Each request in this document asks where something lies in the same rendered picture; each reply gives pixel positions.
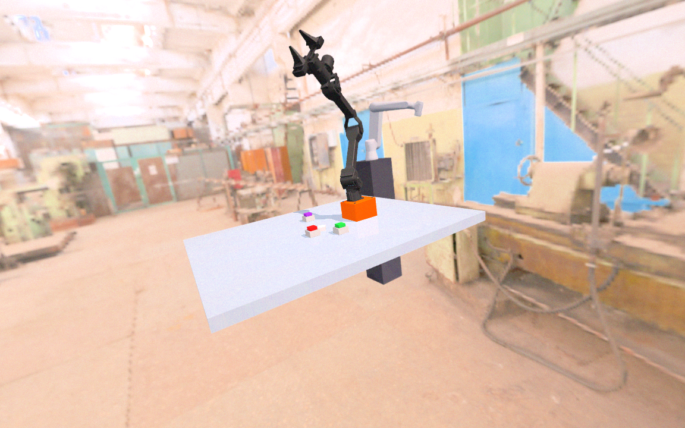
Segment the red button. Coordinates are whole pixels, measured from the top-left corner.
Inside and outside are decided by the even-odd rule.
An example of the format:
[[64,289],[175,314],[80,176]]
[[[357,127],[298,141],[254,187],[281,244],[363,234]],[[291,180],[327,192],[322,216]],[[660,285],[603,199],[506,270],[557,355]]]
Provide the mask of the red button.
[[320,235],[320,230],[315,225],[308,226],[307,229],[305,230],[305,234],[307,237],[313,238],[313,237]]

